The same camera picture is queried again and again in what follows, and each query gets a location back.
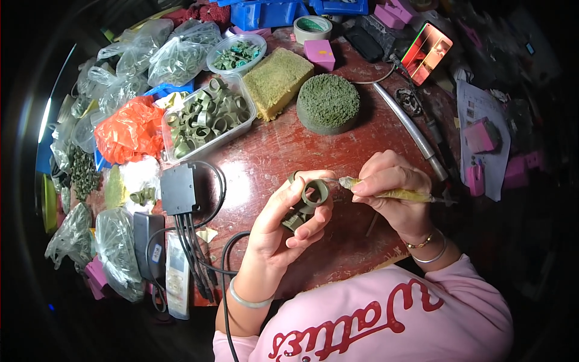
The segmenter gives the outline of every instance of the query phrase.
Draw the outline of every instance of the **sponge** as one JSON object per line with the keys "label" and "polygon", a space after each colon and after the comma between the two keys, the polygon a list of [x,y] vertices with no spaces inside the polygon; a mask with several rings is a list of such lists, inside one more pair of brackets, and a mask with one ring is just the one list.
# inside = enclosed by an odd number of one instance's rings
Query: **sponge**
{"label": "sponge", "polygon": [[310,131],[340,134],[355,124],[360,110],[360,95],[339,75],[316,75],[303,84],[296,109],[300,122]]}
{"label": "sponge", "polygon": [[281,113],[312,75],[312,63],[279,47],[246,74],[243,81],[257,105],[257,117],[267,122]]}

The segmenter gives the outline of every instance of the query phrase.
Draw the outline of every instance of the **paper document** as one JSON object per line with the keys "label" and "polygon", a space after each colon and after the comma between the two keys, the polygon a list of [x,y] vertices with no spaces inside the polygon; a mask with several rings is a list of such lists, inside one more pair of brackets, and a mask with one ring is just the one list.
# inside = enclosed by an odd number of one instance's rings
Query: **paper document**
{"label": "paper document", "polygon": [[[460,121],[460,178],[467,185],[466,170],[472,166],[472,156],[475,157],[475,162],[480,159],[485,171],[485,195],[493,201],[500,201],[511,148],[511,135],[508,132],[503,108],[493,96],[465,81],[458,81],[456,87],[456,105]],[[502,141],[493,153],[473,155],[467,146],[464,129],[469,122],[483,117],[487,117],[499,130]]]}

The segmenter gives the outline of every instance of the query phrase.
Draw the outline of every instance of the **person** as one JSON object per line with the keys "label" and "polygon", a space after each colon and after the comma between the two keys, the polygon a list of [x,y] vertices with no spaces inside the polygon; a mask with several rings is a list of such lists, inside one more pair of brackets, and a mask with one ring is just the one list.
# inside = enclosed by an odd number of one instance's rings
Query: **person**
{"label": "person", "polygon": [[[393,151],[376,153],[364,164],[363,181],[351,190],[353,202],[373,207],[388,220],[424,278],[390,265],[302,292],[285,302],[259,334],[287,266],[324,236],[332,200],[285,243],[280,222],[300,199],[305,183],[325,177],[335,175],[328,170],[297,173],[292,184],[275,191],[255,220],[226,295],[239,361],[504,360],[513,332],[501,294],[433,227],[428,204],[372,197],[394,188],[431,191],[429,177]],[[232,361],[223,303],[215,329],[215,361]]]}

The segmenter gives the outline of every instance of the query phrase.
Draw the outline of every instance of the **wooden table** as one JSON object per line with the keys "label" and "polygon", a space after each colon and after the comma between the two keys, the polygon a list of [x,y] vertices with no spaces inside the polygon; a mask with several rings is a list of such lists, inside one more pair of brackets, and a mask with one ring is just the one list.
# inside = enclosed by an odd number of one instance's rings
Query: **wooden table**
{"label": "wooden table", "polygon": [[[285,47],[303,55],[303,46],[290,40],[291,28],[275,30],[267,39],[268,53],[276,47]],[[390,64],[369,64],[343,38],[332,42],[336,57],[333,74],[349,81],[372,81],[390,70]],[[392,74],[381,85],[387,92],[407,87],[406,81]],[[339,177],[357,176],[362,165],[375,153],[392,149],[406,157],[437,181],[430,164],[424,160],[418,147],[400,120],[374,91],[371,85],[357,85],[361,109],[358,124],[338,136],[321,136],[305,129],[295,110],[295,99],[284,112],[271,122],[254,121],[251,130],[222,147],[206,161],[218,166],[226,177],[225,202],[209,227],[218,231],[210,243],[210,255],[219,265],[221,250],[227,240],[237,232],[250,230],[270,195],[294,170],[330,169]],[[438,117],[439,126],[450,148],[459,159],[459,132],[454,126],[456,103],[438,86],[425,86],[421,90]],[[422,117],[414,118],[422,133],[433,143]],[[213,198],[217,198],[216,185],[212,185]],[[408,256],[402,241],[379,217],[368,237],[365,237],[375,212],[364,204],[351,202],[352,194],[336,185],[332,187],[334,214],[322,240],[309,247],[288,268],[276,297],[291,297],[300,291],[310,290],[332,281],[348,279],[385,266]],[[103,191],[93,192],[88,201],[94,215],[104,210]],[[441,213],[444,206],[435,206]],[[160,203],[153,209],[161,213]],[[167,226],[173,226],[167,219]],[[247,238],[239,240],[232,248],[229,263],[237,270],[241,264]],[[195,291],[192,305],[208,305]]]}

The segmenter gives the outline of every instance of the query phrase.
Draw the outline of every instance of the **label sticker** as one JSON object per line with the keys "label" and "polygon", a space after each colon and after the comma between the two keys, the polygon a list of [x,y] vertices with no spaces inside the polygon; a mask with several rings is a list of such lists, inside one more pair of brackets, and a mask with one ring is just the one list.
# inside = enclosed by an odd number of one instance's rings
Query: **label sticker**
{"label": "label sticker", "polygon": [[161,259],[161,245],[159,244],[155,244],[155,249],[153,250],[153,257],[151,258],[151,260],[155,263],[159,262],[159,259]]}

